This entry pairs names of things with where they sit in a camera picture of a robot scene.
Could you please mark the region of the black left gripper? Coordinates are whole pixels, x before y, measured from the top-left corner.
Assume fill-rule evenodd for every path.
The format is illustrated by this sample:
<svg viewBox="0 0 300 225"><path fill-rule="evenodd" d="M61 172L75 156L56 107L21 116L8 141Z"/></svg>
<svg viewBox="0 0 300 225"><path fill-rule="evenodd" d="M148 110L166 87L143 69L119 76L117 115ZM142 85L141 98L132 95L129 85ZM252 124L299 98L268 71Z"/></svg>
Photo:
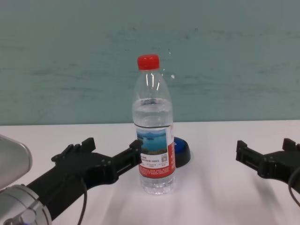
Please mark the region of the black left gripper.
<svg viewBox="0 0 300 225"><path fill-rule="evenodd" d="M70 144L51 158L55 166L29 183L27 187L38 195L48 209L52 221L62 214L85 191L115 183L119 177L141 163L141 140L114 157L93 153L93 137L81 144Z"/></svg>

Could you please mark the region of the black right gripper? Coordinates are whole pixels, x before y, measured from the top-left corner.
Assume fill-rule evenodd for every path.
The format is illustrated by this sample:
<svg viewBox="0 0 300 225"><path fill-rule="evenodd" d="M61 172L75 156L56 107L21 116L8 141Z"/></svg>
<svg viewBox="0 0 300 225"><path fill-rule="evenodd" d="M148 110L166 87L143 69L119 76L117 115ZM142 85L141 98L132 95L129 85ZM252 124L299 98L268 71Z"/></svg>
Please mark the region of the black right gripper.
<svg viewBox="0 0 300 225"><path fill-rule="evenodd" d="M261 154L242 140L237 141L236 161L257 169L257 174L264 179L278 180L288 183L292 173L300 166L300 144L285 138L283 151Z"/></svg>

